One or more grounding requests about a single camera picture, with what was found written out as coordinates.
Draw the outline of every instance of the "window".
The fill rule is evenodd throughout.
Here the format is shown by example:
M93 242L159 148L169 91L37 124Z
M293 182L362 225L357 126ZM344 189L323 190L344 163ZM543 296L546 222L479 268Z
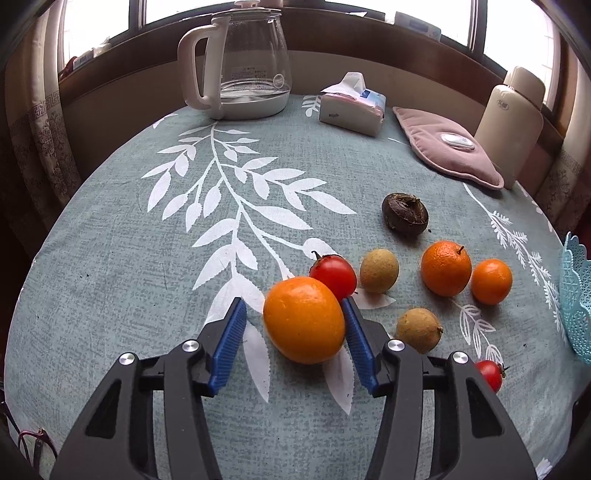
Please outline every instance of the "window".
M531 0L488 0L484 53L511 71L525 67L552 91L554 25Z
M228 0L146 0L146 23L152 23L180 12L208 5L227 3Z
M394 23L396 12L402 12L439 27L442 35L468 45L472 0L342 0L330 3L383 12L389 23Z
M64 62L129 28L129 0L66 0Z

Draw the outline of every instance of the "blue basket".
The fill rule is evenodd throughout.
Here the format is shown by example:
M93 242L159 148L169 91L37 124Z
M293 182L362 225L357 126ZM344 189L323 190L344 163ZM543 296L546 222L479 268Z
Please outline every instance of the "blue basket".
M591 261L585 246L570 232L562 252L560 313L574 352L591 365Z

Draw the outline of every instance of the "patterned curtain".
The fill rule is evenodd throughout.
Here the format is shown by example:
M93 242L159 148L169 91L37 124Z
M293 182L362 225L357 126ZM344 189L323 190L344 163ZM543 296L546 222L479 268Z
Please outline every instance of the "patterned curtain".
M0 202L12 231L31 257L81 184L57 83L57 35L63 7L64 0L57 0L35 22L9 59L4 75L8 132L2 131L4 122L0 122Z
M577 91L562 149L536 201L563 238L573 231L591 202L591 80L579 63Z

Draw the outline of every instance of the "orange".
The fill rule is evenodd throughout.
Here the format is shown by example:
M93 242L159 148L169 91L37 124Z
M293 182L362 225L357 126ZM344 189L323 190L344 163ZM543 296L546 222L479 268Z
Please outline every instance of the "orange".
M315 278L295 277L275 284L265 299L262 319L277 349L301 364L328 360L345 339L339 301Z
M466 249L455 242L440 240L425 250L421 276L429 290L442 297L460 293L470 281L472 262Z
M475 299L487 305L496 305L505 300L513 285L509 266L497 259L483 260L472 275L472 294Z

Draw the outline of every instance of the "blue gripper pad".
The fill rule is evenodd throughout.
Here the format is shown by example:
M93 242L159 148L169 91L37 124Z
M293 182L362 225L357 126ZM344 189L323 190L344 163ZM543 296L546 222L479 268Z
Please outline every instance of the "blue gripper pad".
M233 310L230 307L226 317L220 321L227 322L227 325L212 355L211 376L207 382L212 396L226 386L236 352L242 342L242 335L246 329L246 303L244 300L240 299Z
M349 345L349 352L361 384L373 395L378 388L378 380L375 378L375 358L357 318L357 308L354 308L351 302L353 302L351 298L341 302L345 315L347 345Z

